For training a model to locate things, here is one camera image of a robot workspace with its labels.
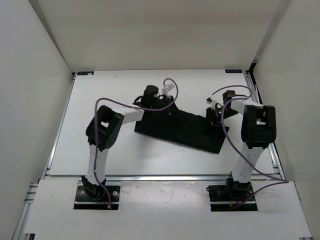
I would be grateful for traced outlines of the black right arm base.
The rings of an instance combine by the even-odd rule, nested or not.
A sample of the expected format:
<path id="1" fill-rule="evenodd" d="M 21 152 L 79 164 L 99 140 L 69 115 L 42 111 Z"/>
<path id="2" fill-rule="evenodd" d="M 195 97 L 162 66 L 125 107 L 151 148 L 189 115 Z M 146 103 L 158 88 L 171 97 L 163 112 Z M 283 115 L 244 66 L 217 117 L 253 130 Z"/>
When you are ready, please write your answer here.
<path id="1" fill-rule="evenodd" d="M 209 185 L 211 212 L 255 212 L 258 211 L 256 200 L 251 196 L 254 191 L 251 182 L 240 183 L 232 177 L 223 185 Z"/>

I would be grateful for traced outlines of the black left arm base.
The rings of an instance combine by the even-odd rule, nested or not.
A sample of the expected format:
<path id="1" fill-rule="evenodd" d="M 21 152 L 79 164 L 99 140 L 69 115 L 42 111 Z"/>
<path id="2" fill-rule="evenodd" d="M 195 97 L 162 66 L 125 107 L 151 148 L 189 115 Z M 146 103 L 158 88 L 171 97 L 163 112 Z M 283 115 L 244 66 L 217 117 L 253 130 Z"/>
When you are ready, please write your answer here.
<path id="1" fill-rule="evenodd" d="M 75 210 L 118 210 L 120 202 L 120 185 L 91 184 L 81 177 L 78 182 L 73 208 Z"/>

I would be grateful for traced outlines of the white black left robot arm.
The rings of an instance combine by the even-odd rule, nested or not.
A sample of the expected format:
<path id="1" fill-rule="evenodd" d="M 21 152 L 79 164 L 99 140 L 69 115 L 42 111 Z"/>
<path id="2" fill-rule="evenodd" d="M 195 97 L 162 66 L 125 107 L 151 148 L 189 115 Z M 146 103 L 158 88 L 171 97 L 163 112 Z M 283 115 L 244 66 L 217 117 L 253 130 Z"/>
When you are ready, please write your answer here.
<path id="1" fill-rule="evenodd" d="M 148 85 L 143 95 L 138 96 L 132 105 L 107 97 L 96 100 L 94 117 L 85 131 L 90 150 L 88 170 L 86 175 L 81 177 L 86 193 L 93 200 L 100 200 L 109 193 L 105 187 L 107 156 L 118 138 L 121 127 L 142 120 L 145 112 L 167 110 L 179 95 L 176 83 L 164 83 L 162 95 L 159 95 L 158 91 L 156 86 Z"/>

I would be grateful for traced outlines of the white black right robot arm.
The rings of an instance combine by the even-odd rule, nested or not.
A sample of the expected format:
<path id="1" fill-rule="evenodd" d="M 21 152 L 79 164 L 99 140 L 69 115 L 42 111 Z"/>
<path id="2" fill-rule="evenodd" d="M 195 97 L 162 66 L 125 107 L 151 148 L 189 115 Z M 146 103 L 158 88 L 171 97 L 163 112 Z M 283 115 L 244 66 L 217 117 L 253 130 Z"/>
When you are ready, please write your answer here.
<path id="1" fill-rule="evenodd" d="M 251 185 L 252 172 L 260 155 L 276 140 L 276 109 L 271 105 L 256 103 L 246 95 L 236 94 L 234 90 L 227 90 L 222 99 L 223 104 L 211 97 L 206 99 L 210 105 L 207 113 L 212 124 L 221 125 L 225 129 L 225 119 L 242 115 L 242 148 L 224 188 L 226 197 L 236 200 Z"/>

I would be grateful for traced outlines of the black pleated skirt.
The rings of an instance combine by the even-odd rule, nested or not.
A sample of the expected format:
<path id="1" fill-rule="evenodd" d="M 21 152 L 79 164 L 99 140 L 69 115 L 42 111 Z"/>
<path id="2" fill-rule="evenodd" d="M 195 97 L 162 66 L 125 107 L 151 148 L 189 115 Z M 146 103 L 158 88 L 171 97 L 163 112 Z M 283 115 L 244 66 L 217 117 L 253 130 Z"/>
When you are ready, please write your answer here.
<path id="1" fill-rule="evenodd" d="M 225 140 L 221 126 L 173 104 L 163 111 L 146 111 L 134 131 L 149 137 L 219 154 Z"/>

